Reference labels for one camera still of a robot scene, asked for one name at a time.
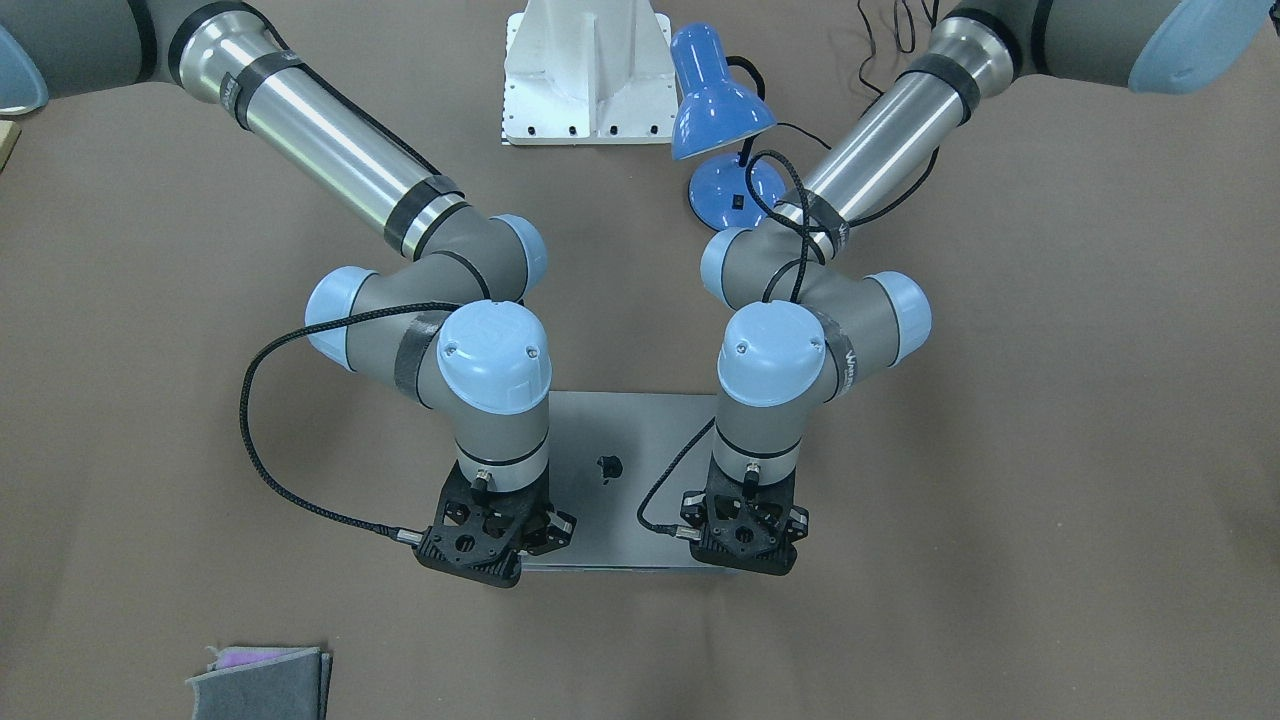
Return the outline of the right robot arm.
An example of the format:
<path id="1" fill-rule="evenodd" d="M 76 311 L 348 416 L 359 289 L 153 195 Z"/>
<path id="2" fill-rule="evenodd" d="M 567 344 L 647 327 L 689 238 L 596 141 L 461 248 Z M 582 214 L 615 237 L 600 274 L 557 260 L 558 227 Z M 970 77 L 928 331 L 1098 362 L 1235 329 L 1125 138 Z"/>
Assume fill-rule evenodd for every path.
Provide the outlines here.
<path id="1" fill-rule="evenodd" d="M 406 266 L 325 275 L 305 324 L 250 363 L 239 428 L 280 497 L 410 546 L 425 568 L 511 588 L 521 560 L 567 547 L 575 518 L 550 501 L 547 333 L 525 305 L 547 246 L 522 217 L 485 217 L 393 131 L 312 69 L 246 1 L 5 1 L 3 111 L 147 82 L 219 106 L 378 231 Z M 429 528 L 308 502 L 265 468 L 250 430 L 253 379 L 297 340 L 451 419 L 456 460 Z"/>

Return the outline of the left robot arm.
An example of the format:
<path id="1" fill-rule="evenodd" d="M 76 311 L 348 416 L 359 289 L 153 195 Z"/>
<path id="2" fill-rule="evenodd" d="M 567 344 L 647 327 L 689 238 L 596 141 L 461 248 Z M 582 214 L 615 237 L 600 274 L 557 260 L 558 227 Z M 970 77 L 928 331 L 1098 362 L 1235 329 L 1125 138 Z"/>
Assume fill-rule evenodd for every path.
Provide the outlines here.
<path id="1" fill-rule="evenodd" d="M 812 414 L 901 364 L 932 331 L 915 281 L 855 277 L 838 256 L 983 101 L 1033 76 L 1193 94 L 1276 18 L 1274 1 L 956 3 L 927 50 L 758 225 L 709 240 L 700 277 L 732 313 L 703 432 L 710 456 L 704 486 L 684 495 L 663 533 L 698 562 L 791 571 L 810 529 L 795 486 Z"/>

